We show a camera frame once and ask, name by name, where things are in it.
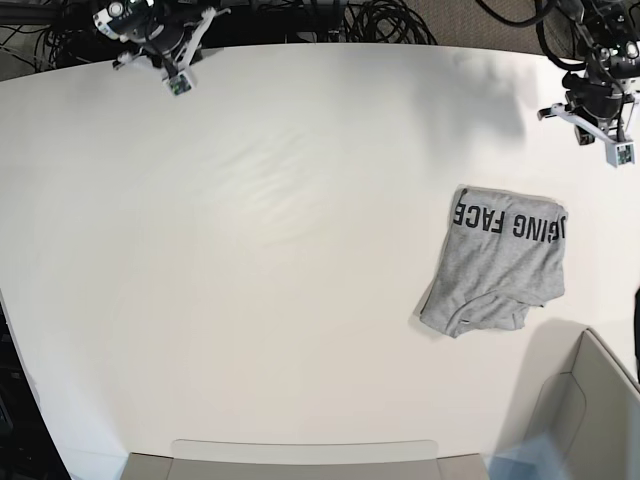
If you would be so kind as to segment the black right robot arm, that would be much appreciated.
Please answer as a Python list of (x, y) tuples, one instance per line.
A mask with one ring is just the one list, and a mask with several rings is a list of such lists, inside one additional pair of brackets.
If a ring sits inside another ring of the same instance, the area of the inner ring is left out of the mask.
[(177, 62), (192, 37), (194, 26), (180, 18), (179, 7), (177, 1), (95, 1), (92, 20), (99, 33), (127, 47), (115, 66), (142, 58), (161, 69)]

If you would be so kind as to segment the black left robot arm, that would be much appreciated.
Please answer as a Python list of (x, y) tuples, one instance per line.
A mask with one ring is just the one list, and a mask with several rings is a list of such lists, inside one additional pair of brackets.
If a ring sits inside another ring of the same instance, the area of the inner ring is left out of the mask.
[(577, 63), (561, 60), (549, 48), (544, 22), (535, 25), (544, 55), (565, 71), (562, 86), (565, 101), (538, 111), (540, 120), (561, 118), (574, 125), (578, 143), (588, 145), (597, 139), (607, 143), (629, 144), (631, 118), (624, 119), (625, 108), (634, 114), (639, 93), (639, 34), (622, 1), (549, 1), (534, 3), (542, 16), (557, 9), (573, 26)]

